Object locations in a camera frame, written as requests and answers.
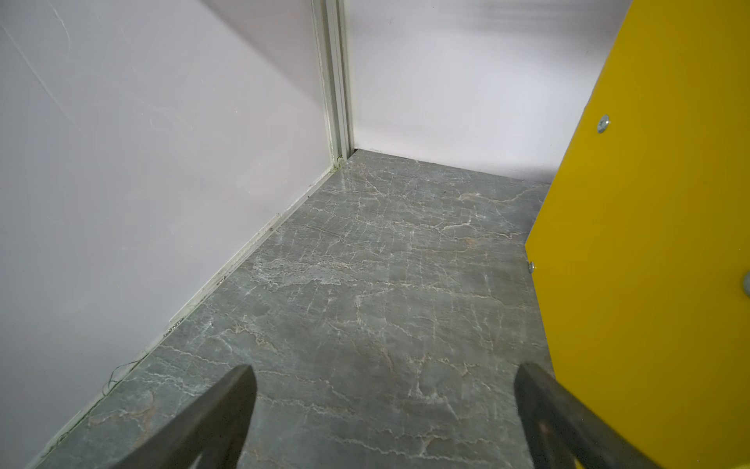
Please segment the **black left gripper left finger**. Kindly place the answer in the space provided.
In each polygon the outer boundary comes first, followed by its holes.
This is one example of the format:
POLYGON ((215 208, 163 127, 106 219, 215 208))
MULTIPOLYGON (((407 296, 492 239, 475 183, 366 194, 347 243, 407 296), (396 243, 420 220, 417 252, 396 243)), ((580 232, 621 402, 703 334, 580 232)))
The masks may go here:
POLYGON ((251 365, 239 365, 116 468, 236 468, 257 398, 251 365))

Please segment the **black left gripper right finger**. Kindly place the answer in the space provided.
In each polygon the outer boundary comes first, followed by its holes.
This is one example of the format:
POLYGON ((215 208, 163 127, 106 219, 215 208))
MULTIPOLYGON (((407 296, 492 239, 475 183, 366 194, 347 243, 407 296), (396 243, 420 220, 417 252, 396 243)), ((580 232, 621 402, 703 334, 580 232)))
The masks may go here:
POLYGON ((536 363, 514 379, 518 414, 535 468, 656 468, 536 363))

